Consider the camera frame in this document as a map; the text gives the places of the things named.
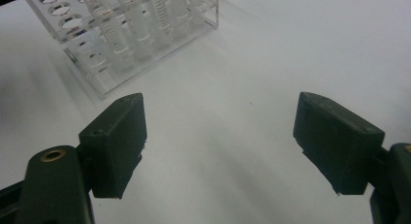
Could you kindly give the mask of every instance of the test tube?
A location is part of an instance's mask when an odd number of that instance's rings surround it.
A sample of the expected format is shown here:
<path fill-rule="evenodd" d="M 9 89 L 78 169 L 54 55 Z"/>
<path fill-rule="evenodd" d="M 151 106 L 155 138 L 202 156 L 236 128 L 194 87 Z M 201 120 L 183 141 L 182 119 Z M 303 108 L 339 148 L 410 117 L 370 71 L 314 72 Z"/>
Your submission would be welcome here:
<path fill-rule="evenodd" d="M 115 18 L 111 17 L 111 5 L 108 0 L 84 0 L 89 12 L 96 19 L 102 20 L 100 29 L 106 38 L 111 50 L 116 56 L 120 57 L 120 61 L 126 59 L 132 54 L 132 51 L 127 45 L 124 34 L 121 31 L 121 26 Z"/>
<path fill-rule="evenodd" d="M 170 0 L 172 18 L 179 31 L 185 32 L 188 28 L 188 9 L 186 0 Z"/>
<path fill-rule="evenodd" d="M 124 15 L 126 21 L 129 24 L 130 30 L 135 37 L 138 47 L 145 52 L 150 52 L 151 42 L 150 33 L 147 30 L 146 24 L 144 22 L 144 16 L 142 15 L 142 6 L 140 0 L 119 0 L 125 5 L 133 5 L 130 7 L 130 10 L 127 11 Z"/>
<path fill-rule="evenodd" d="M 150 16 L 157 30 L 158 40 L 162 44 L 168 44 L 172 40 L 169 15 L 167 14 L 164 0 L 150 0 L 148 3 Z"/>
<path fill-rule="evenodd" d="M 205 0 L 190 0 L 191 13 L 193 15 L 193 22 L 201 24 L 205 20 L 203 8 Z"/>

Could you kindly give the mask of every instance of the clear acrylic rack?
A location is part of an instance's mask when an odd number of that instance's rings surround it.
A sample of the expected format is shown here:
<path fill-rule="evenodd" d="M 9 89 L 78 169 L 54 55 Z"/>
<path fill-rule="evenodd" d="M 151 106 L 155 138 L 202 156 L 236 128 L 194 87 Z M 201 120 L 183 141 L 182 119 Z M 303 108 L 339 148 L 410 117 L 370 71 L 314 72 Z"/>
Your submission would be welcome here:
<path fill-rule="evenodd" d="M 26 0 L 104 98 L 218 26 L 218 0 Z"/>

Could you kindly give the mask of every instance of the white table surface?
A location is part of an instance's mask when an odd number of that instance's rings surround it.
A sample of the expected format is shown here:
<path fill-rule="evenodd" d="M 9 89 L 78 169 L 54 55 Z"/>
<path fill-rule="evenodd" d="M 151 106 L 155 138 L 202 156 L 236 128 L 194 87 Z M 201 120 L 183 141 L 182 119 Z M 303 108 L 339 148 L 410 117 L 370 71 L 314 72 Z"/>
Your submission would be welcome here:
<path fill-rule="evenodd" d="M 334 99 L 411 142 L 411 0 L 220 0 L 220 27 L 100 101 L 23 0 L 0 7 L 0 188 L 35 153 L 78 145 L 115 99 L 142 92 L 148 140 L 104 223 L 372 223 L 292 136 L 299 93 Z"/>

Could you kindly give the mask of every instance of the brass screw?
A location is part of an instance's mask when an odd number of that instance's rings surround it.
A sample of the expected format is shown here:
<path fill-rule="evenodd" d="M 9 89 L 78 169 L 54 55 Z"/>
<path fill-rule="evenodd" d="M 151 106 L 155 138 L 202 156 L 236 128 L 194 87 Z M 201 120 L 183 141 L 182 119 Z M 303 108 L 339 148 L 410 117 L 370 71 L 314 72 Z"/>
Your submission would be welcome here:
<path fill-rule="evenodd" d="M 45 153 L 41 160 L 42 162 L 49 163 L 62 158 L 64 155 L 66 155 L 66 151 L 64 149 L 54 149 Z"/>
<path fill-rule="evenodd" d="M 404 148 L 408 151 L 408 153 L 411 153 L 411 145 L 406 145 Z"/>

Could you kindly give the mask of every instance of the test tube rack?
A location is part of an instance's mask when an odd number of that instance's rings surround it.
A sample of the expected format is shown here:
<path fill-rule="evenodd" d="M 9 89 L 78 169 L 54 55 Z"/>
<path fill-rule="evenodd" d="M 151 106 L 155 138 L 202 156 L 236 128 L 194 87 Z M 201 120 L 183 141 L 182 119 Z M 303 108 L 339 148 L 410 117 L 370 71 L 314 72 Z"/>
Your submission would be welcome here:
<path fill-rule="evenodd" d="M 218 0 L 26 2 L 101 98 L 218 27 Z"/>

